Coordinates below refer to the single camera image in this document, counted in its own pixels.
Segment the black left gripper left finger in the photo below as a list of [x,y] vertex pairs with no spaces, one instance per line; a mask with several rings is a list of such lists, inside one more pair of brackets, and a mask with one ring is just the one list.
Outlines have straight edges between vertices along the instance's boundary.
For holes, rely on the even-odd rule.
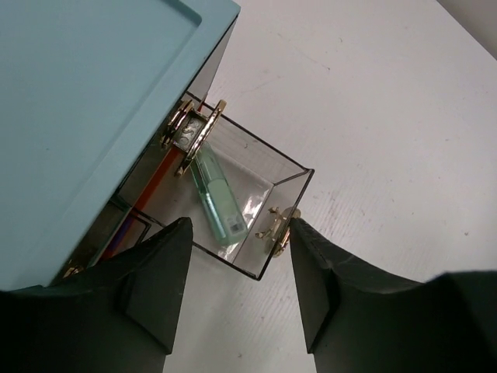
[[1,294],[3,372],[160,372],[174,345],[193,248],[179,218],[58,284]]

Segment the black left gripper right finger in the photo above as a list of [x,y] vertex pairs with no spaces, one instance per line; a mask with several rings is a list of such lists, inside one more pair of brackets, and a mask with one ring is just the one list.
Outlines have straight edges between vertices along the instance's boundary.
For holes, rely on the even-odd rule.
[[290,223],[304,340],[319,372],[494,372],[496,274],[391,274]]

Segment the green correction tape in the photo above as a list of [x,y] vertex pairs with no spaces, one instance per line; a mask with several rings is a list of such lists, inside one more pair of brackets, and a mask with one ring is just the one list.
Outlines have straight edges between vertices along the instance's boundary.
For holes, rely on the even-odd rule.
[[221,246],[244,240],[248,234],[245,219],[217,156],[207,142],[202,144],[190,169],[215,239]]

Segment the clear drawer with gold knob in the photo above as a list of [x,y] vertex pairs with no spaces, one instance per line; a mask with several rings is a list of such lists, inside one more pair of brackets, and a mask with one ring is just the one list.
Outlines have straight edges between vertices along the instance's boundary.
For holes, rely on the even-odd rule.
[[163,148],[176,147],[183,153],[182,161],[175,171],[175,176],[182,176],[190,167],[202,144],[221,118],[227,102],[220,100],[207,116],[194,108],[193,101],[181,100],[176,111],[165,121],[160,144]]

